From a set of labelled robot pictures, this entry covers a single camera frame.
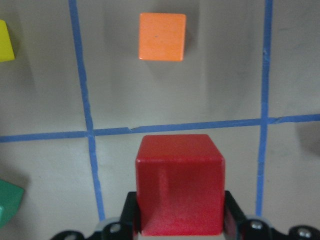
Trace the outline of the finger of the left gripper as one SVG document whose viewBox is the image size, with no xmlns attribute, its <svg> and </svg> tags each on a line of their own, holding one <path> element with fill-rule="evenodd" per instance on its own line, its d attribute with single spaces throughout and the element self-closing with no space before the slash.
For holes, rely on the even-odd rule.
<svg viewBox="0 0 320 240">
<path fill-rule="evenodd" d="M 137 193 L 130 191 L 125 199 L 120 217 L 99 222 L 94 232 L 85 237 L 81 232 L 65 230 L 52 237 L 53 240 L 137 240 L 140 232 L 140 209 Z"/>
<path fill-rule="evenodd" d="M 318 240 L 320 230 L 296 225 L 282 233 L 265 218 L 245 215 L 230 191 L 225 191 L 223 236 L 226 240 Z"/>
</svg>

